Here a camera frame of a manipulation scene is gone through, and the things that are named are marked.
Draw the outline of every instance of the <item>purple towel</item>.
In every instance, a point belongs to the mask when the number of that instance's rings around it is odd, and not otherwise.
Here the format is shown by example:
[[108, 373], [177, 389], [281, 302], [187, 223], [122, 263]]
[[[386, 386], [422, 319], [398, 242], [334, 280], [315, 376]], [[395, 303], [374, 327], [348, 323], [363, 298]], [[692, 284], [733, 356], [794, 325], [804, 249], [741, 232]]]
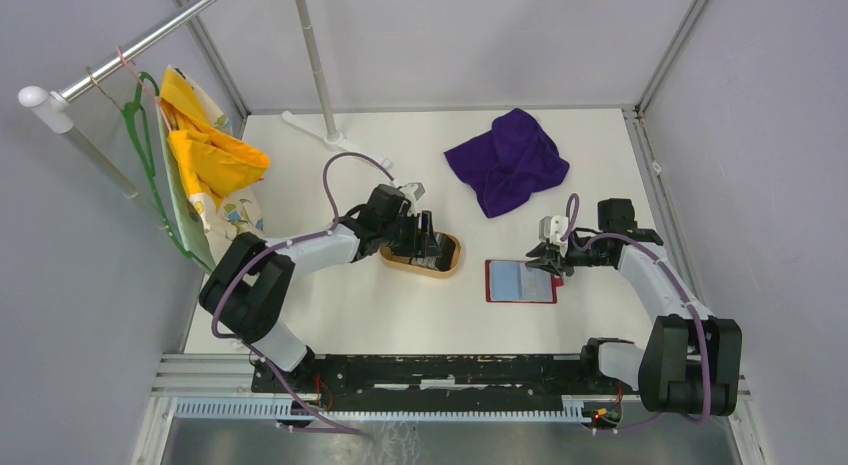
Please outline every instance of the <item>purple towel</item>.
[[526, 202], [533, 192], [562, 183], [568, 162], [533, 117], [516, 108], [492, 130], [445, 152], [456, 176], [471, 185], [488, 218]]

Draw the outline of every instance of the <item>white pipe connector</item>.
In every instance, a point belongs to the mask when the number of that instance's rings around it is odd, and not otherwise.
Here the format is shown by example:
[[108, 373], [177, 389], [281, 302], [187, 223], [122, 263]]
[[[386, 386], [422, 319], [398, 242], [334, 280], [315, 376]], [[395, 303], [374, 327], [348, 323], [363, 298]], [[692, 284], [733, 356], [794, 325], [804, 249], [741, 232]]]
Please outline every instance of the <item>white pipe connector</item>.
[[29, 108], [54, 133], [65, 133], [74, 128], [74, 122], [65, 115], [68, 102], [56, 92], [41, 87], [25, 87], [18, 92], [18, 101]]

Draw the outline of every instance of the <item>pink hanger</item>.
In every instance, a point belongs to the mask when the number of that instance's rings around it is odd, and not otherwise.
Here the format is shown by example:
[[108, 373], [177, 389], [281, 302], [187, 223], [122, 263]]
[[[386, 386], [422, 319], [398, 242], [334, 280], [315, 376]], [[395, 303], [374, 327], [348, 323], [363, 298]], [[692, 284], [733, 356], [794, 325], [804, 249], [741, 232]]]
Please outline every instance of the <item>pink hanger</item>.
[[126, 57], [124, 57], [124, 52], [121, 50], [120, 45], [119, 45], [117, 48], [118, 48], [118, 58], [120, 58], [120, 59], [121, 59], [121, 63], [123, 63], [123, 64], [124, 64], [124, 68], [126, 68], [127, 70], [129, 70], [129, 72], [130, 72], [130, 73], [132, 73], [133, 77], [135, 77], [135, 80], [136, 80], [138, 83], [140, 83], [140, 84], [141, 84], [141, 88], [143, 88], [143, 89], [144, 89], [144, 91], [145, 91], [148, 95], [150, 95], [150, 98], [152, 98], [152, 99], [153, 99], [153, 102], [154, 102], [154, 103], [156, 103], [156, 108], [158, 108], [158, 109], [159, 109], [159, 113], [161, 113], [161, 114], [162, 114], [162, 120], [165, 122], [165, 127], [168, 129], [168, 133], [171, 133], [171, 132], [173, 131], [173, 130], [171, 129], [171, 122], [169, 122], [169, 121], [168, 121], [168, 116], [167, 116], [167, 115], [165, 115], [165, 110], [163, 110], [163, 109], [162, 109], [162, 101], [161, 101], [161, 99], [160, 99], [159, 97], [157, 97], [157, 96], [156, 96], [156, 94], [155, 94], [155, 93], [153, 93], [153, 92], [152, 92], [149, 88], [147, 88], [147, 85], [145, 85], [145, 84], [144, 84], [144, 81], [142, 81], [142, 80], [141, 80], [141, 77], [139, 77], [139, 76], [138, 76], [138, 73], [137, 73], [137, 72], [135, 71], [135, 69], [132, 67], [132, 65], [130, 64], [130, 62], [129, 62], [129, 61], [127, 61]]

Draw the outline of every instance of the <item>yellow cloth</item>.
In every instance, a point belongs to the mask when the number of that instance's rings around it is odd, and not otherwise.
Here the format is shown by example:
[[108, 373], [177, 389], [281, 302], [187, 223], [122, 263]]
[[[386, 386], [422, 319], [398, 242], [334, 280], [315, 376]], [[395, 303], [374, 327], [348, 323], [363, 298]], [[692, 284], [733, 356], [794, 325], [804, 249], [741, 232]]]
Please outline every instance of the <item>yellow cloth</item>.
[[165, 71], [160, 98], [165, 115], [176, 125], [168, 143], [186, 196], [206, 193], [220, 206], [224, 197], [258, 180], [271, 165], [261, 150], [217, 130], [191, 85], [171, 68]]

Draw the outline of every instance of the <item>white wall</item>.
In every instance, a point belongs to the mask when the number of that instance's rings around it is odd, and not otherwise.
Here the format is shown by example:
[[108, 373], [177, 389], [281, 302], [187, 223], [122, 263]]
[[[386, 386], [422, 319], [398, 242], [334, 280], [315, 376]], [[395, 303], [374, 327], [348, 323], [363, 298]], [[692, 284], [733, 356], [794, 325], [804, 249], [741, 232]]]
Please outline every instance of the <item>white wall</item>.
[[[126, 463], [159, 357], [177, 346], [192, 306], [198, 269], [16, 98], [26, 85], [81, 78], [171, 10], [170, 0], [0, 0], [4, 464]], [[160, 77], [169, 62], [224, 103], [188, 31], [156, 45], [138, 68]], [[125, 71], [106, 86], [122, 102], [134, 89]], [[71, 110], [146, 192], [111, 103], [92, 91]]]
[[[307, 0], [334, 105], [633, 104], [692, 0]], [[205, 19], [248, 105], [318, 107], [294, 0]]]
[[775, 463], [848, 461], [848, 0], [712, 0], [648, 110]]

